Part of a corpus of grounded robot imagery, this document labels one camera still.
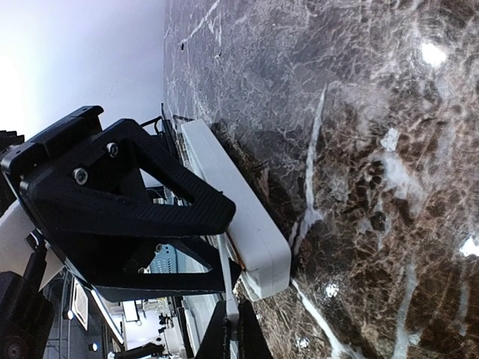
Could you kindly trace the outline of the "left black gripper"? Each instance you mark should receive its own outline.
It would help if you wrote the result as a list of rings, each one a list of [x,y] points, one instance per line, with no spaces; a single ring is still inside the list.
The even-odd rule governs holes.
[[[100,262],[105,236],[180,238],[226,231],[232,200],[182,166],[133,120],[100,124],[103,108],[83,106],[1,154],[16,196],[1,217],[1,255],[25,260],[35,228],[56,255]]]

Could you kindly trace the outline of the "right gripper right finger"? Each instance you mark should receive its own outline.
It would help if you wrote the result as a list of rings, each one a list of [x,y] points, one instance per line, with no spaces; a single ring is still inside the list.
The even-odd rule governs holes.
[[[273,359],[250,301],[239,303],[237,324],[238,358]]]

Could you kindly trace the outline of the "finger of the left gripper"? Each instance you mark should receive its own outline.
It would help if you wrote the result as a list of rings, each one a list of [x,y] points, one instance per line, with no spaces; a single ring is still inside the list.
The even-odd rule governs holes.
[[[225,291],[219,250],[200,236],[161,238],[159,243],[192,258],[203,272],[141,273],[139,257],[154,258],[155,240],[108,239],[105,236],[67,243],[65,264],[80,283],[110,302],[133,301]]]

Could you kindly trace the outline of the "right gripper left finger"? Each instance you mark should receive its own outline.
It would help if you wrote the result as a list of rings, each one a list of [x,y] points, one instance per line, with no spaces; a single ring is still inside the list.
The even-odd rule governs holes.
[[[195,359],[227,359],[228,358],[228,317],[226,301],[219,301],[205,335],[201,341]]]

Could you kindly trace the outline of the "white battery cover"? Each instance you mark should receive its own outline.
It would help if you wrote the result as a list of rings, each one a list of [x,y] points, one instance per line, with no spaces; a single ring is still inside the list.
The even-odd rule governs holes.
[[[233,285],[231,280],[231,267],[229,262],[228,250],[226,246],[225,236],[218,235],[216,237],[219,257],[222,265],[222,274],[225,284],[225,300],[226,300],[226,316],[232,328],[238,324],[240,313],[237,300],[233,293]]]

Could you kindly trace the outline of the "white remote control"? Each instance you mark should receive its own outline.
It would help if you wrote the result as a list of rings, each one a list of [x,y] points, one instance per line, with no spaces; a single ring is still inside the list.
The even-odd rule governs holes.
[[[249,299],[284,291],[290,283],[291,249],[282,232],[208,125],[193,120],[180,128],[192,171],[236,205],[228,232],[247,266],[241,280]]]

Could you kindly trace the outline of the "orange AA battery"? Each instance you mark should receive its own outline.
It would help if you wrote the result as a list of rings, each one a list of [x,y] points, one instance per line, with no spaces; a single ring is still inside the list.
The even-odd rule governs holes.
[[[226,236],[228,238],[228,245],[229,245],[228,248],[229,248],[231,257],[241,267],[243,271],[246,271],[247,266],[242,258],[242,255],[238,249],[236,242],[234,241],[234,238],[231,236],[229,232],[226,232]]]

